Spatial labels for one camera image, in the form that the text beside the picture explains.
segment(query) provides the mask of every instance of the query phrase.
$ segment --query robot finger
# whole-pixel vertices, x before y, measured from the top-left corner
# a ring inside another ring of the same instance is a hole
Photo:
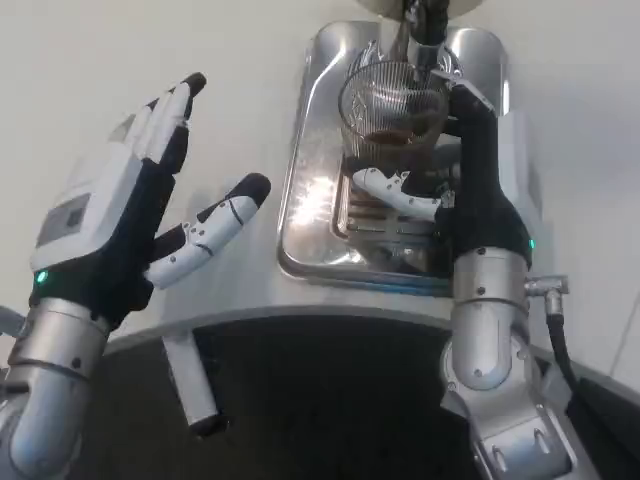
[[[251,220],[271,191],[269,180],[247,175],[222,200],[160,235],[145,278],[164,289],[205,265]]]
[[[139,158],[166,164],[171,173],[180,171],[188,141],[185,119],[191,115],[193,98],[205,84],[204,75],[195,73],[152,102],[151,114],[134,146]]]
[[[151,140],[153,139],[153,134],[155,133],[158,122],[162,118],[162,113],[171,100],[172,95],[173,94],[171,92],[166,92],[157,100],[153,106],[153,110],[150,109],[151,113],[144,122],[140,135],[133,145],[133,151],[140,160],[149,157],[149,147]]]

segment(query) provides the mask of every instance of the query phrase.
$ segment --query robotic arm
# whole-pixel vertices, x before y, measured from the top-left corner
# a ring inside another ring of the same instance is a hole
[[[31,258],[31,309],[1,384],[3,479],[66,475],[110,332],[146,308],[154,287],[211,259],[269,194],[269,181],[250,174],[193,224],[156,238],[205,83],[191,75],[130,116],[78,165],[47,214]]]
[[[451,216],[453,336],[441,360],[444,404],[469,421],[485,478],[595,480],[564,411],[542,394],[527,339],[527,296],[544,296],[548,314],[558,315],[566,279],[527,279],[527,229],[498,179],[497,118],[473,85],[448,80],[462,154]]]

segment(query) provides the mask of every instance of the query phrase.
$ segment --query metal drip tray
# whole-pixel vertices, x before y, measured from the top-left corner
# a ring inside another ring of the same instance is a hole
[[[445,296],[450,259],[433,238],[433,225],[400,215],[341,174],[338,93],[349,65],[377,35],[377,23],[333,23],[309,50],[278,258],[285,271],[309,280]],[[447,46],[464,76],[506,113],[509,90],[500,41],[483,30],[452,27]]]

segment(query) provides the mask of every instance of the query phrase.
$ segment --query coffee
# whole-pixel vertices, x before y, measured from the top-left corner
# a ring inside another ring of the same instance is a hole
[[[415,135],[411,131],[406,130],[379,130],[377,132],[370,133],[365,137],[365,140],[371,143],[377,143],[378,145],[389,145],[393,147],[402,147],[409,145]]]

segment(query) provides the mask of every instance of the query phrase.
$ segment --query glass cup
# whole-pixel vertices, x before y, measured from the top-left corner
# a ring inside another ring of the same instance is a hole
[[[344,166],[385,173],[431,168],[449,113],[445,81],[406,62],[380,62],[353,73],[340,91]]]

